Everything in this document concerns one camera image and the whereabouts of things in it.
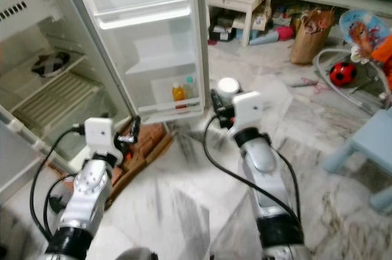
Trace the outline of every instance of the marble floor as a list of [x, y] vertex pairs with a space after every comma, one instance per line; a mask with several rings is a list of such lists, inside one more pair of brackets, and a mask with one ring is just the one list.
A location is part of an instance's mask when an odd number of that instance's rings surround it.
[[[211, 86], [222, 77], [235, 77], [245, 90], [263, 95], [260, 126], [296, 170], [306, 245], [313, 259], [390, 260], [392, 217], [375, 213], [368, 200], [371, 193], [392, 185], [392, 179], [360, 155], [350, 158], [338, 175], [320, 166], [369, 116], [318, 82], [312, 67], [292, 65], [292, 43], [241, 48], [234, 40], [210, 46]], [[310, 80], [317, 82], [304, 86]], [[215, 260], [260, 259], [248, 189], [204, 156], [200, 141], [210, 114], [171, 124], [172, 145], [106, 212], [88, 259], [115, 259], [130, 247], [148, 247], [160, 260], [207, 260], [211, 254]], [[209, 139], [214, 157], [241, 173], [238, 149], [227, 134], [214, 127]], [[287, 171], [283, 178], [293, 197]], [[26, 194], [28, 186], [2, 206], [0, 242], [9, 245], [20, 237], [28, 243], [33, 238], [35, 248], [25, 244], [23, 254], [6, 259], [35, 259], [45, 246], [28, 220]], [[2, 216], [5, 211], [12, 216]], [[29, 237], [11, 231], [19, 217]]]

